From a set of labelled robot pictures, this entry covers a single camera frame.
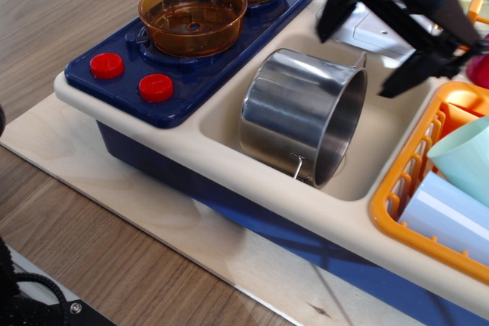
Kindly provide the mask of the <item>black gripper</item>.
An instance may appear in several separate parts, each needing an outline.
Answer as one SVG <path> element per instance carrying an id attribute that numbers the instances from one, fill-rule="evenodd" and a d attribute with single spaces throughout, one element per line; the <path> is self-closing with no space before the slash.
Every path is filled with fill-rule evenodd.
<path id="1" fill-rule="evenodd" d="M 429 77 L 453 77 L 464 61 L 481 55 L 486 44 L 458 0 L 327 0 L 316 31 L 322 43 L 363 3 L 417 51 L 384 82 L 378 95 L 394 98 Z M 449 58 L 460 46 L 463 56 Z"/>

